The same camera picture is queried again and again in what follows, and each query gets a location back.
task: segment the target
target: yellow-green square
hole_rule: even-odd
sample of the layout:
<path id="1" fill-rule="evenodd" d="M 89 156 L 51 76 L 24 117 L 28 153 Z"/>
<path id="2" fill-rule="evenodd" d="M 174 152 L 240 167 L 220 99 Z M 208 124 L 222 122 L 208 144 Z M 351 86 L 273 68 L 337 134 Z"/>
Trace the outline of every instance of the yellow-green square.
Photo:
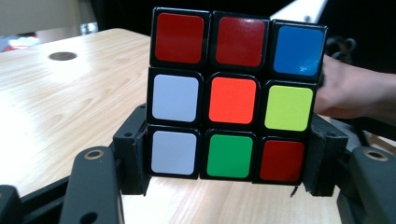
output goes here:
<path id="1" fill-rule="evenodd" d="M 311 111 L 313 91 L 303 87 L 274 85 L 268 92 L 267 129 L 302 132 Z"/>

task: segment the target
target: white square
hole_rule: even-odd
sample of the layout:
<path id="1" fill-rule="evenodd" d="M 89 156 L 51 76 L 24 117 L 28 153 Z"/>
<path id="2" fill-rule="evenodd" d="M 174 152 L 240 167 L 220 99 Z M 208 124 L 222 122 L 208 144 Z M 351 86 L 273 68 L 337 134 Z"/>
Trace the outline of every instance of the white square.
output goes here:
<path id="1" fill-rule="evenodd" d="M 154 78 L 152 116 L 193 122 L 197 116 L 199 82 L 195 77 L 159 74 Z"/>
<path id="2" fill-rule="evenodd" d="M 191 175 L 197 137 L 193 133 L 157 131 L 152 136 L 151 170 L 155 173 Z"/>

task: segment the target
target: rubik's cube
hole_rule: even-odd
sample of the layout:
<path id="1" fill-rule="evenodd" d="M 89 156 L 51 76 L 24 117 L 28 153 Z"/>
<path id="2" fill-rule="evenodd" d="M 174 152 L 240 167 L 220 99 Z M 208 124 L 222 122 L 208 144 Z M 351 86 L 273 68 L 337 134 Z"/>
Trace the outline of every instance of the rubik's cube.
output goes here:
<path id="1" fill-rule="evenodd" d="M 153 9 L 152 176 L 299 185 L 327 27 Z"/>

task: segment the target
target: orange square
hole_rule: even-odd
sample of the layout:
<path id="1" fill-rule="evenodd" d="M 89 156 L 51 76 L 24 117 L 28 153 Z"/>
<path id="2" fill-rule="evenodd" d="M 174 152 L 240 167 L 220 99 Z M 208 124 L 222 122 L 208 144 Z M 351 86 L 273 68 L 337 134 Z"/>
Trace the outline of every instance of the orange square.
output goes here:
<path id="1" fill-rule="evenodd" d="M 249 124 L 253 121 L 257 83 L 252 79 L 215 77 L 212 80 L 209 119 Z"/>

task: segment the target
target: wooden table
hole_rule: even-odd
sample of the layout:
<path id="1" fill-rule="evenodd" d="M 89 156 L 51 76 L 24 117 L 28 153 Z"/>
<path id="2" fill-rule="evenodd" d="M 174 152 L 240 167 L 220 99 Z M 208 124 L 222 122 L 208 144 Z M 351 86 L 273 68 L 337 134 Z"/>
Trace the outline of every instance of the wooden table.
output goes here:
<path id="1" fill-rule="evenodd" d="M 53 61 L 53 52 L 77 54 Z M 70 175 L 146 102 L 149 37 L 114 29 L 0 54 L 0 184 L 21 196 Z M 126 223 L 340 223 L 331 198 L 300 186 L 153 177 L 123 196 Z"/>

